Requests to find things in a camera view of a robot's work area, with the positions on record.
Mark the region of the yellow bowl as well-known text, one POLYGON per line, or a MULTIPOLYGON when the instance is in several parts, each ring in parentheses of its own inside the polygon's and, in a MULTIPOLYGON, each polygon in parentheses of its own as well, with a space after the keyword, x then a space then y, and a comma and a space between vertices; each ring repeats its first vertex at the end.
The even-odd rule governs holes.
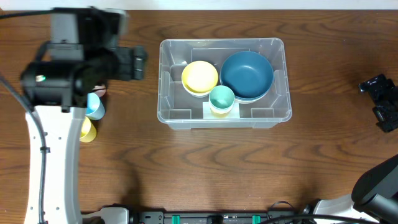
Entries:
POLYGON ((209 62, 189 63, 182 72, 182 83, 194 93, 206 93, 217 86, 217 69, 209 62))

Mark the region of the small white bowl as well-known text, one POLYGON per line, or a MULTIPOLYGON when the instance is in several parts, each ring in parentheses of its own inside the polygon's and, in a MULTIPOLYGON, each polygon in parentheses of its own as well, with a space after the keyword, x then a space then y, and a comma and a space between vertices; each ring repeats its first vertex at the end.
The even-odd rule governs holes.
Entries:
POLYGON ((184 82, 182 82, 182 86, 184 87, 184 89, 187 91, 191 91, 191 89, 189 89, 189 87, 188 86, 186 86, 186 84, 184 84, 184 82))

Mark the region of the light blue cup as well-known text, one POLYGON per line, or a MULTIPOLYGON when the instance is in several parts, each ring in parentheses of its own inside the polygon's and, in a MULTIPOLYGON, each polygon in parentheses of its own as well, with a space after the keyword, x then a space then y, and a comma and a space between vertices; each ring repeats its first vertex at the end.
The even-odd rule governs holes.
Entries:
POLYGON ((85 115, 91 120, 100 120, 105 115, 105 108, 96 93, 89 93, 85 115))

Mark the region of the large cream bowl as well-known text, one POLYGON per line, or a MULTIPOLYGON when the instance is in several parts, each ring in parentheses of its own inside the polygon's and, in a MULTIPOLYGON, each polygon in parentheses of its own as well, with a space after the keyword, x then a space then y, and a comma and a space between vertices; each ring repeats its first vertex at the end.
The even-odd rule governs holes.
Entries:
POLYGON ((265 94, 260 95, 260 96, 255 97, 255 98, 242 98, 242 97, 239 97, 239 96, 235 95, 235 101, 240 103, 240 104, 250 104, 250 103, 254 103, 255 101, 260 100, 264 96, 265 96, 265 94))

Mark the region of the small grey bowl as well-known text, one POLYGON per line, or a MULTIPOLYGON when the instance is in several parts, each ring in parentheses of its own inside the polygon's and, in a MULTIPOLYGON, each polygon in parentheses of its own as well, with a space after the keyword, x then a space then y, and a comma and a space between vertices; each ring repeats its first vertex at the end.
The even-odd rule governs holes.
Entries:
POLYGON ((187 92, 188 92, 189 94, 191 94, 192 96, 197 97, 197 98, 204 98, 204 97, 206 97, 206 96, 208 96, 208 95, 210 94, 210 91, 205 92, 205 93, 195 93, 195 92, 192 92, 192 91, 188 91, 188 90, 187 90, 187 92))

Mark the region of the cream white cup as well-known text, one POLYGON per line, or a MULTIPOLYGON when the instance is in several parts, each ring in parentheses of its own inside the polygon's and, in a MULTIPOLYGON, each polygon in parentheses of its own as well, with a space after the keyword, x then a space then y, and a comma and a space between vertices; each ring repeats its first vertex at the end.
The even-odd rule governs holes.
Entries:
POLYGON ((233 105, 230 105, 227 108, 218 108, 218 107, 216 107, 215 105, 212 105, 212 104, 209 104, 209 106, 210 106, 211 112, 215 113, 215 114, 227 114, 233 109, 233 105))

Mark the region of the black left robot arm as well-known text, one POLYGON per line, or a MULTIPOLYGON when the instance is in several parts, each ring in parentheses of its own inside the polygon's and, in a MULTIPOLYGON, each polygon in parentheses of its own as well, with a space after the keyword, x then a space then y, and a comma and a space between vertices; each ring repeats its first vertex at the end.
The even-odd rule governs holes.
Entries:
POLYGON ((30 138, 26 223, 131 223, 120 205, 82 214, 78 199, 80 133, 88 94, 106 80, 141 80, 146 51, 121 47, 120 9, 55 8, 51 38, 21 75, 30 138))

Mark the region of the pink cup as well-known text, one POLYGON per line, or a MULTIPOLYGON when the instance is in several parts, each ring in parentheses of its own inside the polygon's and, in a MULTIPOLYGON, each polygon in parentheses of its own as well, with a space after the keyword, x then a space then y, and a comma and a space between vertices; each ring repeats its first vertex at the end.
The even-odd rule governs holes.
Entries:
POLYGON ((96 85, 93 89, 92 92, 95 93, 98 97, 102 97, 106 93, 106 85, 96 85))

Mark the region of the dark blue bowl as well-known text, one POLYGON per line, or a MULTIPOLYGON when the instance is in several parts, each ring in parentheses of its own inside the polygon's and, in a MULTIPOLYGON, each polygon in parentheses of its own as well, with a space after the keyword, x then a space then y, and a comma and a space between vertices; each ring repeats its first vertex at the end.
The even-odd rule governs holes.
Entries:
POLYGON ((274 81, 273 68, 264 56, 252 51, 241 51, 230 55, 223 63, 220 81, 274 81))
POLYGON ((263 94, 267 94, 273 85, 271 82, 260 82, 255 80, 249 81, 220 81, 221 85, 227 86, 237 95, 242 98, 255 98, 263 94))

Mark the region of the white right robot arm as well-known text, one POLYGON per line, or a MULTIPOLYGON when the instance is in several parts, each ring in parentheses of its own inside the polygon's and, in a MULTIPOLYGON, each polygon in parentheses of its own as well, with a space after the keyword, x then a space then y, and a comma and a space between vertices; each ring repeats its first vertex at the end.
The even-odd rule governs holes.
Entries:
MULTIPOLYGON (((359 84, 369 93, 375 107, 376 125, 385 133, 397 129, 397 86, 383 74, 359 84)), ((315 215, 333 215, 381 223, 397 223, 397 156, 365 172, 349 195, 333 200, 319 200, 308 206, 315 215)))

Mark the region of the mint green cup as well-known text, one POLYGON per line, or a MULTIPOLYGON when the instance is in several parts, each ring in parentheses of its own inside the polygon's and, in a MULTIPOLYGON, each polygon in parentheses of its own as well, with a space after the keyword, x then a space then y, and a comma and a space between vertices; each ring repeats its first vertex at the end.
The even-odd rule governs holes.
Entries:
POLYGON ((235 95, 232 89, 224 85, 214 87, 209 94, 210 105, 216 110, 226 111, 234 105, 235 95))

